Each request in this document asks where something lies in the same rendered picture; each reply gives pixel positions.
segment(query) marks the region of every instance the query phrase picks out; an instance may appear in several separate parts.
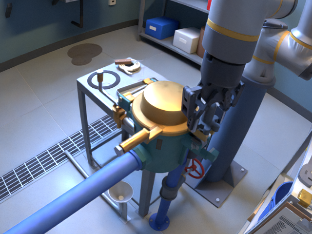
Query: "shelf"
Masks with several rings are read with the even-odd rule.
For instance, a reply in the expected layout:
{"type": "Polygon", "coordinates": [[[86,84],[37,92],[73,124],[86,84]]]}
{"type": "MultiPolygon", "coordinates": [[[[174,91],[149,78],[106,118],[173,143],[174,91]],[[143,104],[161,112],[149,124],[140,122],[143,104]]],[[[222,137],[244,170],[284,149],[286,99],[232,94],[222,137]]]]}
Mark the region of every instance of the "shelf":
{"type": "Polygon", "coordinates": [[[193,61],[199,65],[201,65],[201,63],[203,61],[203,59],[200,56],[198,56],[196,53],[188,54],[188,53],[184,52],[183,50],[180,50],[179,48],[173,46],[172,44],[174,41],[174,37],[169,37],[169,38],[165,38],[163,40],[158,40],[156,38],[153,38],[153,37],[145,34],[145,28],[142,28],[142,33],[140,33],[140,36],[147,38],[149,40],[152,40],[152,41],[154,41],[154,42],[156,42],[156,43],[158,43],[158,44],[160,44],[160,45],[162,45],[162,46],[164,46],[164,47],[166,47],[166,48],[168,48],[168,49],[170,49],[170,50],[172,50],[172,51],[174,51],[174,52],[176,52],[176,53],[178,53],[184,57],[186,57],[187,59],[189,59],[189,60],[191,60],[191,61],[193,61]]]}
{"type": "Polygon", "coordinates": [[[209,13],[207,10],[208,1],[207,0],[171,0],[177,3],[186,5],[188,7],[194,8],[198,11],[209,13]]]}

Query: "golden lid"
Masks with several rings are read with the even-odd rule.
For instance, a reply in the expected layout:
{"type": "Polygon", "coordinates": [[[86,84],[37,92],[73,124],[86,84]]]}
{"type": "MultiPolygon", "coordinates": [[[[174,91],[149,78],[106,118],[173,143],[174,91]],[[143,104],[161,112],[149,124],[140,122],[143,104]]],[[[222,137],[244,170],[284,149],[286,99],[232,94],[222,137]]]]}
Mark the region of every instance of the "golden lid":
{"type": "Polygon", "coordinates": [[[149,84],[132,104],[136,122],[148,129],[160,126],[163,136],[188,132],[187,118],[181,111],[183,85],[171,81],[149,84]]]}

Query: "red object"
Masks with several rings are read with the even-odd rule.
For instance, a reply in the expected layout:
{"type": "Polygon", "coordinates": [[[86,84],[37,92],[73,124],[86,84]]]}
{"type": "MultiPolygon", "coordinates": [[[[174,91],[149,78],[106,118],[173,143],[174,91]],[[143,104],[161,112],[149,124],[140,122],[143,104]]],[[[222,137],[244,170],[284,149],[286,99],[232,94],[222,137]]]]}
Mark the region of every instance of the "red object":
{"type": "Polygon", "coordinates": [[[187,172],[187,169],[192,169],[192,172],[195,171],[197,172],[197,174],[199,174],[199,176],[195,176],[195,175],[192,175],[191,173],[189,173],[190,177],[193,177],[195,179],[200,179],[200,178],[203,178],[204,175],[205,175],[205,169],[203,167],[203,165],[201,165],[200,161],[196,158],[192,159],[192,165],[190,167],[185,167],[184,170],[187,172]],[[194,164],[194,161],[197,162],[201,168],[201,173],[199,173],[197,169],[197,166],[194,164]]]}
{"type": "Polygon", "coordinates": [[[211,1],[212,1],[212,0],[208,0],[208,5],[207,5],[207,10],[208,10],[208,11],[210,11],[211,1]]]}

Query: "vertical blue pipe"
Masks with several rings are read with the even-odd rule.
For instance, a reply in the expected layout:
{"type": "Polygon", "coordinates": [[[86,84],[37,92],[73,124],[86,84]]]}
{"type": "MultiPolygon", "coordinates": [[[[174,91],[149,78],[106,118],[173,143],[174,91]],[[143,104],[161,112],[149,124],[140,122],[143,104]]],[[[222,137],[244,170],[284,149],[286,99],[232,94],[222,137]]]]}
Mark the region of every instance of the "vertical blue pipe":
{"type": "Polygon", "coordinates": [[[244,91],[237,105],[227,111],[220,130],[211,138],[208,150],[214,147],[220,153],[212,165],[208,160],[202,161],[205,171],[211,166],[203,179],[217,182],[223,178],[243,143],[266,91],[264,88],[245,83],[244,91]]]}
{"type": "MultiPolygon", "coordinates": [[[[179,180],[180,180],[180,176],[185,168],[185,164],[187,161],[187,157],[185,156],[185,159],[183,161],[182,165],[179,165],[177,168],[175,168],[173,171],[169,172],[167,175],[167,179],[166,179],[166,184],[168,187],[170,188],[174,188],[175,186],[177,186],[179,180]]],[[[160,205],[159,205],[159,209],[157,212],[157,216],[155,219],[156,224],[163,224],[165,221],[165,218],[167,216],[167,212],[169,210],[169,206],[170,206],[171,201],[166,201],[164,199],[161,199],[160,201],[160,205]]]]}
{"type": "Polygon", "coordinates": [[[100,196],[135,170],[142,162],[134,151],[127,152],[41,208],[5,234],[43,234],[100,196]]]}

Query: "black rubber ring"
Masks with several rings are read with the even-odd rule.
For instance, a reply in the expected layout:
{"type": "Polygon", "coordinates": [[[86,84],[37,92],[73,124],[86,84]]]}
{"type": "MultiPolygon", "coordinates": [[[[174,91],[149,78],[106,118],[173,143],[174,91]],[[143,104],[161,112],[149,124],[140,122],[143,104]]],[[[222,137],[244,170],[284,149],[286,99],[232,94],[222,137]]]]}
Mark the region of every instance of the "black rubber ring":
{"type": "MultiPolygon", "coordinates": [[[[107,85],[107,86],[103,86],[103,89],[111,89],[113,87],[115,87],[116,85],[118,85],[120,83],[120,76],[116,73],[116,72],[112,72],[112,71],[104,71],[104,73],[109,73],[112,74],[116,80],[113,84],[107,85]]],[[[92,88],[98,89],[98,86],[92,83],[92,78],[97,75],[97,72],[93,72],[89,77],[88,77],[88,85],[90,85],[92,88]]]]}

